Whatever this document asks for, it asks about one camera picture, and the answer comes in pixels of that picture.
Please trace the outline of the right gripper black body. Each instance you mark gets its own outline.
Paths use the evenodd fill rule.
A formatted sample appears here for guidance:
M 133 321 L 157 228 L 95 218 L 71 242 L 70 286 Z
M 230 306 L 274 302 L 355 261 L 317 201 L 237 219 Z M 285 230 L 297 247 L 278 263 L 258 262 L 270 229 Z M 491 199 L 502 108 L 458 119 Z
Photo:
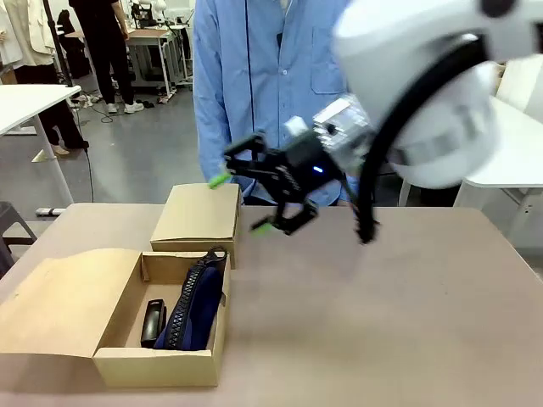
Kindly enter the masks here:
M 271 187 L 276 203 L 301 204 L 306 199 L 316 204 L 334 204 L 340 198 L 339 168 L 324 151 L 315 131 L 292 137 L 281 148 L 270 149 L 273 168 L 282 166 L 290 179 L 280 177 L 278 187 Z

